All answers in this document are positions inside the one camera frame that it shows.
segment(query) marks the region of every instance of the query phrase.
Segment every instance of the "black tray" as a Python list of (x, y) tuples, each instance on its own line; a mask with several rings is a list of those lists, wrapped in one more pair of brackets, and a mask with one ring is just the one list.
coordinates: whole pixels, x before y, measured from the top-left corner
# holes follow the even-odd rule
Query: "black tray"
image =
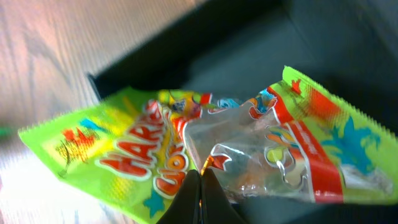
[[(89, 78), (98, 98), (132, 86), (250, 98), (292, 66), (398, 131), (398, 63), (382, 21), (356, 1), (210, 0)], [(384, 222), (396, 207), (250, 198), (251, 223)]]

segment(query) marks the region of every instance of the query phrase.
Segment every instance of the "wood grain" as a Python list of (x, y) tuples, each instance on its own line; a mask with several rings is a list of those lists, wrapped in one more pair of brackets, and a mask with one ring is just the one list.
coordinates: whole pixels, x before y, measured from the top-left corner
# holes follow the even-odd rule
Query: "wood grain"
[[(97, 102), (85, 77), (203, 0), (0, 0), (0, 127)], [(0, 139), (0, 223), (133, 223), (60, 183), (14, 131)]]

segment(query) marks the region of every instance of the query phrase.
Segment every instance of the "candy wrapper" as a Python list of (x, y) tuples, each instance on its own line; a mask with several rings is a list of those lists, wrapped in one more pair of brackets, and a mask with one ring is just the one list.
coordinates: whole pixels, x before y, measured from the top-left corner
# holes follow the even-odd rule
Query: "candy wrapper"
[(290, 67), (281, 82), (241, 106), (204, 111), (182, 139), (197, 167), (212, 168), (232, 200), (398, 199), (395, 136)]
[(61, 181), (140, 223), (164, 214), (190, 169), (213, 169), (231, 200), (398, 198), (396, 138), (290, 67), (248, 101), (127, 88), (20, 137)]

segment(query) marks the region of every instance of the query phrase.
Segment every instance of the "wooden table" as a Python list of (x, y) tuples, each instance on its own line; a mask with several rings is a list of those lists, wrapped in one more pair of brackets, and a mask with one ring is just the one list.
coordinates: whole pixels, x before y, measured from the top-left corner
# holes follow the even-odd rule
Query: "wooden table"
[[(93, 105), (96, 74), (203, 0), (0, 0), (0, 127)], [(0, 138), (0, 223), (134, 223)]]

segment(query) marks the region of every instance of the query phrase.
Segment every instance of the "black box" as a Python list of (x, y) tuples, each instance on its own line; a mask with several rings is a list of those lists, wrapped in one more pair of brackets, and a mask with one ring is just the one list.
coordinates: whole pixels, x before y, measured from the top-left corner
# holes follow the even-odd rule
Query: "black box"
[[(128, 85), (246, 99), (289, 65), (397, 132), (398, 39), (359, 2), (210, 0), (90, 80), (100, 99)], [(255, 223), (374, 223), (397, 211), (279, 198), (236, 209)]]

